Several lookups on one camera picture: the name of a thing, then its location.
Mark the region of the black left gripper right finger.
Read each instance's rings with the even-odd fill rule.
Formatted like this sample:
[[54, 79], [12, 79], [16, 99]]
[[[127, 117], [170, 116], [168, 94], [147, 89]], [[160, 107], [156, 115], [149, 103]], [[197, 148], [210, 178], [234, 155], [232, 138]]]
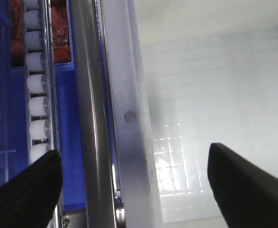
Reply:
[[228, 227], [278, 228], [278, 178], [222, 143], [210, 145], [207, 175]]

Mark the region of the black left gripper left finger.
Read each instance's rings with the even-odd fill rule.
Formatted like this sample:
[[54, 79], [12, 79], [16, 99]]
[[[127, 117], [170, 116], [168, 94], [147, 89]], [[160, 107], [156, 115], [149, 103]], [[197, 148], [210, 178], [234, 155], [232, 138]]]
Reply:
[[45, 228], [63, 185], [58, 151], [48, 151], [0, 186], [0, 228]]

